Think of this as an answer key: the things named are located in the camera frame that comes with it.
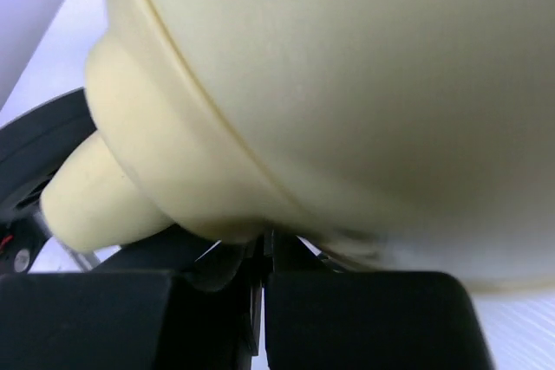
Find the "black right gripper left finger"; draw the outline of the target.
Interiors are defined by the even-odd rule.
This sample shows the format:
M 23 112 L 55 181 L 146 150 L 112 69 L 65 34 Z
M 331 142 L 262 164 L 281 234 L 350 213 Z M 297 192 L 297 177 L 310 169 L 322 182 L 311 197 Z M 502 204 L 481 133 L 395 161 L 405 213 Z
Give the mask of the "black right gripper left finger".
M 261 245 L 217 244 L 174 267 L 121 250 L 85 273 L 1 279 L 4 369 L 248 369 Z

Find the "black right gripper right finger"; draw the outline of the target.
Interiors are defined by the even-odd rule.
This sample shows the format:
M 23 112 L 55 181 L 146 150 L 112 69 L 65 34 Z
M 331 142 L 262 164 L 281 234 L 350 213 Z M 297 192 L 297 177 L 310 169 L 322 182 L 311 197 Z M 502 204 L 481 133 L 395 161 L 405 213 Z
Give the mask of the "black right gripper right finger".
M 441 272 L 337 272 L 272 233 L 264 285 L 271 369 L 492 369 L 472 301 Z

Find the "yellow suitcase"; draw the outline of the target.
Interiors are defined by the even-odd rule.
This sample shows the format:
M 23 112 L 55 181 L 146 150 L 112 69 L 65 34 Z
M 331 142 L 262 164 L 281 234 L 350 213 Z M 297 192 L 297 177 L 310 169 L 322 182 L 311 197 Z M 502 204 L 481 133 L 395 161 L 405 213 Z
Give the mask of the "yellow suitcase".
M 554 0 L 105 0 L 95 132 L 44 189 L 81 251 L 267 226 L 351 269 L 554 286 Z

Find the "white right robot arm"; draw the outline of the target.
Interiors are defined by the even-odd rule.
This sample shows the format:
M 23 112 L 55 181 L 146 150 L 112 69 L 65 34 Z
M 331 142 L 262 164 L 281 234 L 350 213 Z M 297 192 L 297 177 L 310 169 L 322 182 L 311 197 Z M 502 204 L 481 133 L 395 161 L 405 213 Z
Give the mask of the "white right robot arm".
M 32 274 L 39 199 L 93 131 L 76 90 L 1 131 L 4 369 L 490 369 L 463 286 L 439 272 L 351 273 L 297 237 L 246 246 L 172 226 L 82 273 Z

